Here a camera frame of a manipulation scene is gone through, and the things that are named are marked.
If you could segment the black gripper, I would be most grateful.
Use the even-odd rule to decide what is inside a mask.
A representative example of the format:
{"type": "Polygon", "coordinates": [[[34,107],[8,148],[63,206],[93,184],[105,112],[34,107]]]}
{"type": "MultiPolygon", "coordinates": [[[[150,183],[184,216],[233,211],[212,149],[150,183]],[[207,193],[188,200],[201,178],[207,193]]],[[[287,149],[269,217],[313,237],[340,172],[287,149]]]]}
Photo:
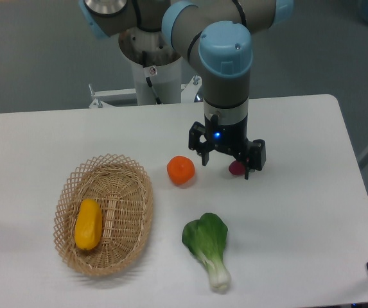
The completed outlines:
{"type": "Polygon", "coordinates": [[[266,144],[263,139],[249,141],[247,138],[246,115],[240,122],[231,125],[212,124],[204,117],[205,126],[194,122],[189,129],[188,148],[196,151],[202,159],[202,165],[207,166],[209,153],[217,151],[230,156],[245,166],[244,178],[249,174],[261,171],[266,162],[266,144]]]}

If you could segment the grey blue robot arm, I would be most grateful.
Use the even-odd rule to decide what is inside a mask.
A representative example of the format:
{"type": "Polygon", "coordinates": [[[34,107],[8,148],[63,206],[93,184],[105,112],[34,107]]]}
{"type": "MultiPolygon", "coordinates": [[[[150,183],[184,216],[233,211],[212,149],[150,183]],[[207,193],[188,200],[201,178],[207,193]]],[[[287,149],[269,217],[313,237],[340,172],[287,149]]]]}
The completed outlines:
{"type": "Polygon", "coordinates": [[[243,175],[263,169],[265,142],[247,138],[252,35],[287,20],[293,1],[80,1],[98,38],[119,37],[127,60],[140,70],[136,87],[149,104],[166,99],[155,89],[162,67],[185,60],[202,80],[204,122],[189,130],[189,149],[209,161],[232,156],[243,175]]]}

